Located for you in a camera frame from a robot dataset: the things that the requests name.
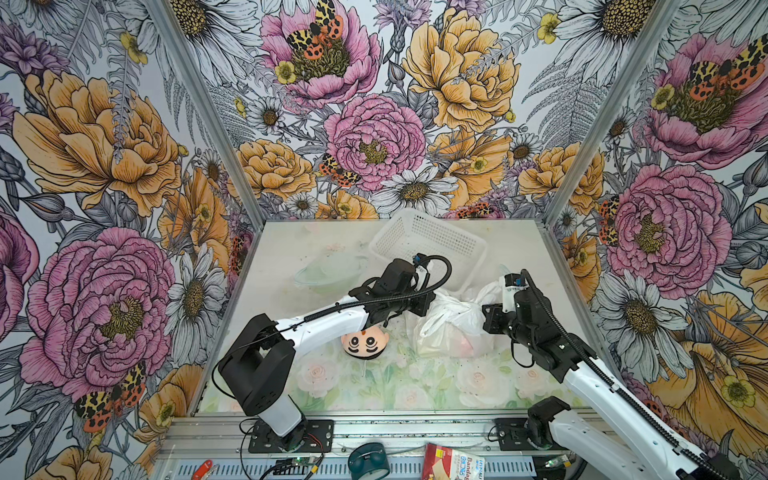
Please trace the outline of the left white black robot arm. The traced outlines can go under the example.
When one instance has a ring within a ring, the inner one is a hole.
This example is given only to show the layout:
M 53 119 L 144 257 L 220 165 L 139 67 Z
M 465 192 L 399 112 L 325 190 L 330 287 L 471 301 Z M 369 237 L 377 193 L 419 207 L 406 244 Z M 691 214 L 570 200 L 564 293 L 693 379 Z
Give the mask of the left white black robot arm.
M 452 274 L 440 255 L 396 258 L 330 306 L 275 321 L 252 317 L 216 364 L 215 387 L 237 401 L 245 415 L 258 418 L 282 440 L 303 438 L 305 415 L 286 392 L 295 360 L 347 334 L 385 324 L 402 313 L 425 316 L 436 291 Z

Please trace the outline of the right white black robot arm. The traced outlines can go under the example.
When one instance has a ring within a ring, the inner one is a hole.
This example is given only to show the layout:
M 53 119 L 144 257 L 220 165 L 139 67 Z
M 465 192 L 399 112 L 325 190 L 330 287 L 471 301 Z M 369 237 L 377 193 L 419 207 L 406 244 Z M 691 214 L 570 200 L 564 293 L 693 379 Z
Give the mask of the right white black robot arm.
M 534 365 L 576 393 L 611 428 L 591 427 L 564 400 L 550 396 L 521 426 L 498 427 L 499 442 L 567 449 L 609 479 L 737 479 L 728 455 L 710 456 L 638 400 L 579 336 L 554 316 L 527 270 L 498 281 L 502 300 L 483 306 L 484 330 L 526 348 Z

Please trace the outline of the white plastic bag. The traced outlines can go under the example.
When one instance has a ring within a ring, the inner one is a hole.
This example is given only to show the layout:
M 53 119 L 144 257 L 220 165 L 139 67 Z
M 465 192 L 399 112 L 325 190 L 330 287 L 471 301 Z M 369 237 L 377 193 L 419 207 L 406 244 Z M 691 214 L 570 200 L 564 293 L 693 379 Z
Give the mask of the white plastic bag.
M 511 341 L 483 329 L 484 305 L 498 303 L 501 288 L 491 282 L 478 291 L 469 289 L 463 297 L 438 290 L 427 314 L 404 314 L 407 338 L 416 354 L 424 358 L 476 358 L 509 348 Z

